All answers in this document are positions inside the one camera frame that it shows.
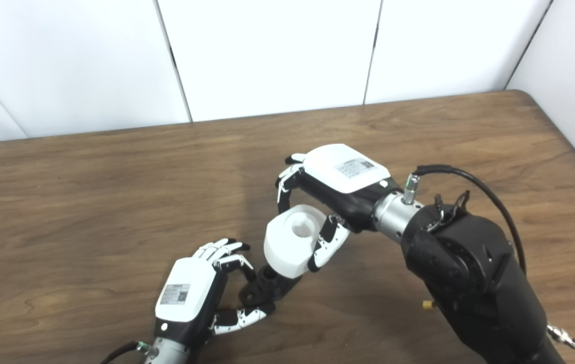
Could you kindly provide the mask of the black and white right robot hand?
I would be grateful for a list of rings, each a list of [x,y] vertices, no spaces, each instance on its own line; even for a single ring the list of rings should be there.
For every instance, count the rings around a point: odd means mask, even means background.
[[[285,164],[286,169],[274,184],[278,211],[289,209],[290,196],[296,189],[331,210],[306,262],[311,272],[328,263],[349,233],[377,231],[374,215],[378,203],[387,195],[402,191],[386,167],[345,144],[290,154]]]

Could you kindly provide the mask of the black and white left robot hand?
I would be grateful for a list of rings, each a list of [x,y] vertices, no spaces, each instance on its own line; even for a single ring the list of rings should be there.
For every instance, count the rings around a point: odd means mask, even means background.
[[[155,337],[195,349],[213,336],[241,330],[274,313],[273,302],[236,309],[220,308],[229,274],[239,270],[250,283],[255,269],[242,251],[249,245],[234,238],[206,243],[176,260],[155,306]]]

